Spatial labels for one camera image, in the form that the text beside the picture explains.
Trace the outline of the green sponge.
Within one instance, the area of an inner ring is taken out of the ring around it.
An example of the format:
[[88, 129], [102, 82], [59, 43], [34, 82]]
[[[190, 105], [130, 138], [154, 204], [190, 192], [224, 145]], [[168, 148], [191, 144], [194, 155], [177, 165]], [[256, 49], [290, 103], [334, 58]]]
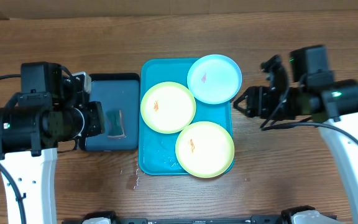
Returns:
[[106, 113], [108, 121], [108, 137], [113, 139], [124, 138], [124, 123], [121, 110], [111, 110]]

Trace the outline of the yellow plate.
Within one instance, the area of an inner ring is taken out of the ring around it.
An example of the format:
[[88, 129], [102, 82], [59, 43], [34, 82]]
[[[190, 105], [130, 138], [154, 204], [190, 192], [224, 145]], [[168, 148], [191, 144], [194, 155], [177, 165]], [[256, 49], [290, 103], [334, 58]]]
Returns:
[[195, 97], [182, 84], [162, 82], [145, 92], [140, 113], [150, 129], [162, 134], [177, 133], [195, 117]]
[[222, 126], [198, 121], [178, 135], [175, 155], [187, 173], [199, 178], [213, 178], [231, 166], [234, 141]]

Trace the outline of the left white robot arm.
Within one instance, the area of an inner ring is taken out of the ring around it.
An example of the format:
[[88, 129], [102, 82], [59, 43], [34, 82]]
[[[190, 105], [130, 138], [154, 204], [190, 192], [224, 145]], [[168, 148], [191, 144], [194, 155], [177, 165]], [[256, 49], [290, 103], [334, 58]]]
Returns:
[[0, 108], [0, 168], [9, 223], [56, 223], [58, 143], [104, 133], [98, 101], [72, 105], [50, 93], [18, 93]]

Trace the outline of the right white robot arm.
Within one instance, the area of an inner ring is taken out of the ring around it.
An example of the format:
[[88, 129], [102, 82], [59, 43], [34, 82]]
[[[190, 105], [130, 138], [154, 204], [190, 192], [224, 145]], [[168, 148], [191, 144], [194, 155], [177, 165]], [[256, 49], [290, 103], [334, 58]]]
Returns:
[[275, 86], [252, 86], [234, 101], [247, 117], [265, 121], [261, 130], [316, 127], [331, 151], [352, 211], [358, 223], [358, 82], [301, 84], [279, 90]]

